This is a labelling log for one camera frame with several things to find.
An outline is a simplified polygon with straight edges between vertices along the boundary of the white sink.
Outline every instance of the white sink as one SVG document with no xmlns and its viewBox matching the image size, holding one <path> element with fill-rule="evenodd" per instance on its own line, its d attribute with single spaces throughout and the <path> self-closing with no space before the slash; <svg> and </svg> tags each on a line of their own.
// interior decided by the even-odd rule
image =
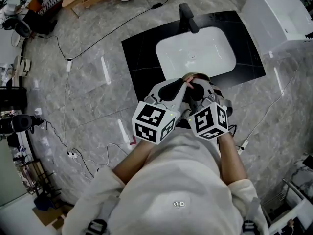
<svg viewBox="0 0 313 235">
<path fill-rule="evenodd" d="M 241 12 L 262 54 L 313 46 L 313 21 L 299 0 L 247 0 Z"/>
<path fill-rule="evenodd" d="M 224 32 L 216 27 L 163 39 L 156 45 L 156 54 L 166 79 L 181 78 L 189 72 L 213 77 L 236 66 L 236 57 Z"/>
</svg>

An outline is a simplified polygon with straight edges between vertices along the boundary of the logo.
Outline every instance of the logo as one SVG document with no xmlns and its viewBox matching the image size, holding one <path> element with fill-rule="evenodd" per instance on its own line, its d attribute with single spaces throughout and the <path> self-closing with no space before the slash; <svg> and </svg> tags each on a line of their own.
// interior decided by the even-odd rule
<svg viewBox="0 0 313 235">
<path fill-rule="evenodd" d="M 180 207 L 184 207 L 185 203 L 184 202 L 174 202 L 173 205 L 179 209 Z"/>
</svg>

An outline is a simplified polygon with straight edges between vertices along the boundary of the gray marble floor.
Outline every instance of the gray marble floor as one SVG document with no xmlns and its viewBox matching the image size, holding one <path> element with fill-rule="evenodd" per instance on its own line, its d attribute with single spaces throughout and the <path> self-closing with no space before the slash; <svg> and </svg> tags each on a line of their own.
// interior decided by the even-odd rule
<svg viewBox="0 0 313 235">
<path fill-rule="evenodd" d="M 105 0 L 89 9 L 77 6 L 75 11 L 80 15 L 79 19 L 71 12 L 61 10 L 53 34 L 59 37 L 66 57 L 72 58 L 127 19 L 164 1 L 121 3 Z M 27 113 L 33 114 L 41 108 L 42 118 L 53 124 L 69 149 L 79 149 L 85 159 L 106 164 L 105 151 L 110 142 L 129 153 L 132 147 L 123 138 L 118 122 L 122 122 L 132 139 L 131 117 L 137 99 L 121 41 L 178 20 L 179 4 L 183 2 L 189 4 L 194 14 L 204 14 L 226 10 L 240 12 L 245 1 L 169 0 L 163 7 L 131 20 L 75 59 L 68 81 L 67 62 L 58 49 L 56 39 L 29 40 L 25 56 L 31 58 L 32 68 L 23 83 L 27 88 Z M 101 57 L 107 66 L 110 84 L 106 83 Z M 275 54 L 272 59 L 268 56 L 261 58 L 266 76 L 224 90 L 223 94 L 233 102 L 234 113 L 229 121 L 238 125 L 235 141 L 241 145 L 292 79 L 281 99 L 255 129 L 249 138 L 249 145 L 241 154 L 250 179 L 259 196 L 264 198 L 281 181 L 291 164 L 312 147 L 313 55 L 308 50 L 295 50 Z M 80 165 L 67 156 L 65 147 L 50 126 L 47 130 L 45 125 L 36 128 L 30 138 L 45 168 L 54 172 L 53 179 L 62 188 L 63 198 L 75 203 L 89 184 L 86 177 L 90 175 L 86 168 L 82 168 L 84 177 L 80 173 Z M 109 146 L 109 166 L 114 167 L 124 156 L 117 147 Z M 94 174 L 99 166 L 91 161 L 86 163 Z"/>
</svg>

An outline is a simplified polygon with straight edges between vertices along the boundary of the white cube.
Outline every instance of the white cube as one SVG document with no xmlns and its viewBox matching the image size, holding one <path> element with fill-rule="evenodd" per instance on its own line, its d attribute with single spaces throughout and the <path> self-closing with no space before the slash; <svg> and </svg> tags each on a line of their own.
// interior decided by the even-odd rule
<svg viewBox="0 0 313 235">
<path fill-rule="evenodd" d="M 176 112 L 141 101 L 132 118 L 134 135 L 159 144 L 174 130 L 176 117 Z"/>
<path fill-rule="evenodd" d="M 198 138 L 210 140 L 228 132 L 227 108 L 216 102 L 191 115 L 189 125 Z"/>
</svg>

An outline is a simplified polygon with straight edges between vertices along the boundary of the black faucet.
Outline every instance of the black faucet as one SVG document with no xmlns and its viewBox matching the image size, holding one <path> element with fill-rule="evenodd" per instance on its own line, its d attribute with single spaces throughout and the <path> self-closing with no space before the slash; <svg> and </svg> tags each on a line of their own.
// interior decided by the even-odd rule
<svg viewBox="0 0 313 235">
<path fill-rule="evenodd" d="M 179 5 L 179 29 L 180 30 L 187 30 L 190 29 L 191 33 L 198 33 L 199 28 L 196 25 L 195 21 L 193 20 L 194 14 L 192 14 L 188 4 L 181 3 Z"/>
</svg>

